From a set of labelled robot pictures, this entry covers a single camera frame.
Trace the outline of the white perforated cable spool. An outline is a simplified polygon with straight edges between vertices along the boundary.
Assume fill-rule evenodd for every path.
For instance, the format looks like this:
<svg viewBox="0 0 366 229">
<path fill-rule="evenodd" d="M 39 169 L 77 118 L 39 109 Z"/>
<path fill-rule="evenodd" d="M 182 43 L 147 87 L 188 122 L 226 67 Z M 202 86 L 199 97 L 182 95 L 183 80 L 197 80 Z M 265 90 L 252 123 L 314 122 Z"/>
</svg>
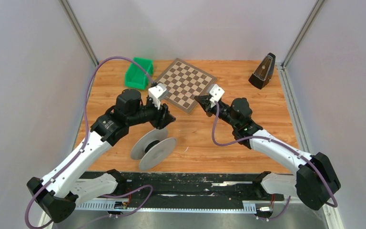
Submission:
<svg viewBox="0 0 366 229">
<path fill-rule="evenodd" d="M 139 160 L 139 169 L 147 171 L 164 161 L 175 149 L 177 139 L 168 137 L 168 130 L 153 129 L 133 146 L 130 158 Z"/>
</svg>

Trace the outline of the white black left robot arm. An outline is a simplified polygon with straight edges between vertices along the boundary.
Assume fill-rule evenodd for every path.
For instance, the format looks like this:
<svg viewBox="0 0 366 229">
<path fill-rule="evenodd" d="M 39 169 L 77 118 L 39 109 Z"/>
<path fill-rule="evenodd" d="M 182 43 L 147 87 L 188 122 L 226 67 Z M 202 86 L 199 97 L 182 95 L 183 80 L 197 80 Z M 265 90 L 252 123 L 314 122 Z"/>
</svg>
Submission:
<svg viewBox="0 0 366 229">
<path fill-rule="evenodd" d="M 52 222 L 60 223 L 83 202 L 109 194 L 124 196 L 127 185 L 115 169 L 79 184 L 76 181 L 99 156 L 126 136 L 131 126 L 149 122 L 154 128 L 163 129 L 175 121 L 168 106 L 161 103 L 167 94 L 163 85 L 153 86 L 144 104 L 139 91 L 123 90 L 115 105 L 97 118 L 82 142 L 57 167 L 43 178 L 32 177 L 27 182 L 32 195 L 25 213 L 27 226 L 32 228 L 29 210 L 34 202 Z"/>
</svg>

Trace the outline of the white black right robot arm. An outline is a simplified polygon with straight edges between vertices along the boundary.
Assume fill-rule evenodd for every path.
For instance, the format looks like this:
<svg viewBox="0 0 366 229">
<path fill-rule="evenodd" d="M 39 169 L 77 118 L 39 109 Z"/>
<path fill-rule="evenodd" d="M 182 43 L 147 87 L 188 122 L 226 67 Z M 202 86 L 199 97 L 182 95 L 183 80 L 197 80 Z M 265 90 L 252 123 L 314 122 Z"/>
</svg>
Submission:
<svg viewBox="0 0 366 229">
<path fill-rule="evenodd" d="M 274 137 L 251 118 L 253 111 L 246 98 L 236 98 L 230 105 L 210 95 L 198 95 L 195 100 L 208 116 L 215 116 L 212 140 L 216 145 L 224 146 L 215 139 L 217 120 L 221 119 L 233 128 L 233 144 L 260 152 L 291 172 L 290 175 L 271 172 L 263 175 L 253 186 L 257 198 L 265 199 L 271 194 L 297 197 L 312 210 L 319 210 L 325 204 L 338 206 L 334 194 L 341 184 L 327 155 L 310 154 Z"/>
</svg>

